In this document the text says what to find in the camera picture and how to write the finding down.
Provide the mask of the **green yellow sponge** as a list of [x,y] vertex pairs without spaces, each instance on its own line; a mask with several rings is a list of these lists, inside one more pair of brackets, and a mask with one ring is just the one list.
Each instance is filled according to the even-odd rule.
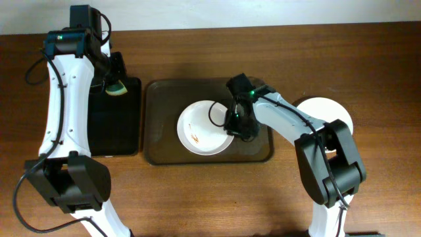
[[116,81],[114,84],[110,84],[105,88],[106,94],[110,96],[120,96],[128,92],[125,85],[120,81]]

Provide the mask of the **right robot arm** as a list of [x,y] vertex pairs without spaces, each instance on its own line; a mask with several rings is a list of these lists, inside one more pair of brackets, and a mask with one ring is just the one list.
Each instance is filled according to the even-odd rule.
[[293,144],[301,182],[313,200],[309,236],[345,236],[350,201],[366,169],[348,126],[314,118],[268,86],[231,89],[224,122],[229,135],[249,141],[263,124]]

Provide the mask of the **white plate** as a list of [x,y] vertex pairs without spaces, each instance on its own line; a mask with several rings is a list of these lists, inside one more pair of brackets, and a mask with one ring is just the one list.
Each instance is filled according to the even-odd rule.
[[337,119],[343,121],[353,134],[353,120],[344,106],[326,97],[304,97],[293,103],[298,110],[316,119],[333,122]]
[[202,100],[187,106],[178,118],[176,131],[182,145],[192,153],[209,156],[221,153],[233,142],[223,127],[227,107]]

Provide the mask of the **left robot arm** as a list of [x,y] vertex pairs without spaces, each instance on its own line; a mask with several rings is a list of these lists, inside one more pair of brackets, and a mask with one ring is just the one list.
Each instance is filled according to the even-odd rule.
[[82,223],[91,236],[132,236],[111,203],[111,174],[92,159],[87,136],[88,100],[96,74],[111,66],[101,31],[90,27],[51,31],[42,54],[49,71],[45,135],[25,177],[44,200]]

